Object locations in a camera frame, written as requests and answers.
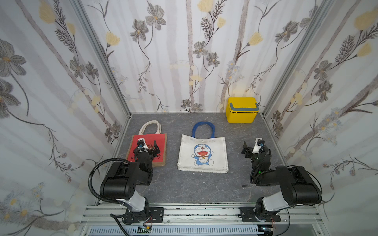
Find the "red Christmas jute bag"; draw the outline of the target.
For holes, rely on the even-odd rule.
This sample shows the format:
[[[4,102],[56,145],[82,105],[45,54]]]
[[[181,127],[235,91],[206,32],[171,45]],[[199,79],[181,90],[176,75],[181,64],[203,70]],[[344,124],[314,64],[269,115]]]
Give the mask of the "red Christmas jute bag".
[[[157,126],[157,131],[151,134],[145,134],[145,129],[147,126],[155,124]],[[153,149],[154,140],[156,140],[157,145],[160,149],[160,154],[157,155],[156,158],[152,159],[152,166],[153,167],[162,167],[166,164],[166,142],[167,142],[167,135],[161,132],[162,126],[157,120],[148,121],[139,130],[137,135],[133,135],[131,144],[128,150],[128,154],[126,160],[130,162],[135,162],[134,159],[134,149],[137,148],[137,140],[139,138],[144,138],[146,144],[148,145],[149,149]]]

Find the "white Doraemon canvas bag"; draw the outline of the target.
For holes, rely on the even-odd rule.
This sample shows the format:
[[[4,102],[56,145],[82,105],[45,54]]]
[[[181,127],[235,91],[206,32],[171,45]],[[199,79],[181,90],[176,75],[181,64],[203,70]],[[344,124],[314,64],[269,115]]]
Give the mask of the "white Doraemon canvas bag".
[[[211,137],[198,139],[195,133],[201,126],[212,129]],[[229,171],[226,141],[224,137],[215,137],[215,126],[211,122],[198,122],[192,134],[181,136],[177,168],[180,171],[226,174]]]

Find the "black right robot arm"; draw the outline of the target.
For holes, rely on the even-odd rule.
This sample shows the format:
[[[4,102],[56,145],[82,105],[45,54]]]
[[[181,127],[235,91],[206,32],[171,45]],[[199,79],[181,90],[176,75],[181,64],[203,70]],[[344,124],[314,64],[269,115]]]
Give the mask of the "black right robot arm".
[[[257,138],[254,147],[243,143],[241,153],[251,161],[250,184],[258,187],[279,186],[280,191],[257,200],[252,209],[241,208],[246,222],[280,222],[279,212],[294,206],[311,207],[322,201],[322,190],[302,166],[271,169],[271,150]]]

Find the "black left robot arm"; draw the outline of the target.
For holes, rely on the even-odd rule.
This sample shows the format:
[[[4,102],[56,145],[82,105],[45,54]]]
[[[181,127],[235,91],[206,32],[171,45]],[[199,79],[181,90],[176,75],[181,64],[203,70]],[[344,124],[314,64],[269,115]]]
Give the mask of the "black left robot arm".
[[[148,146],[142,138],[137,141],[133,154],[133,162],[125,159],[113,161],[99,190],[102,201],[127,208],[127,212],[120,216],[124,224],[152,220],[149,202],[137,192],[136,187],[151,184],[153,159],[160,154],[160,149],[156,142]]]

